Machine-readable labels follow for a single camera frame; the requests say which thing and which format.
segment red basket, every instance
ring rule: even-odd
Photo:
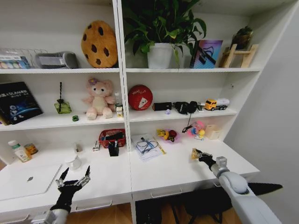
[[[123,147],[126,144],[126,132],[125,132],[125,129],[122,129],[122,128],[102,131],[100,136],[99,136],[99,142],[102,144],[102,146],[104,148],[108,148],[109,142],[115,142],[115,139],[114,140],[101,140],[101,139],[103,137],[105,137],[106,135],[114,135],[114,134],[117,134],[119,132],[122,132],[124,134],[124,138],[123,139],[118,139],[118,147]]]

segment robotic arm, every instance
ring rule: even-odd
[[[32,224],[65,224],[67,217],[71,211],[71,201],[74,194],[83,188],[90,181],[90,167],[87,168],[85,176],[80,180],[65,181],[69,169],[67,168],[60,176],[59,180],[55,180],[60,191],[60,196],[54,206],[44,214],[36,216]]]
[[[214,161],[211,154],[196,151],[199,161],[206,163],[219,179],[243,224],[281,224],[267,204],[253,193],[245,178],[229,171],[225,157],[217,157]]]

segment red toy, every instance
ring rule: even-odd
[[[130,89],[128,101],[134,110],[143,111],[153,102],[153,94],[145,85],[136,85]]]

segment white flower pot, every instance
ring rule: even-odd
[[[167,69],[173,53],[170,43],[155,43],[149,47],[148,64],[150,69]]]

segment white cup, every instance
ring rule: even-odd
[[[77,155],[71,155],[65,159],[66,165],[70,170],[76,170],[81,166],[81,160]]]

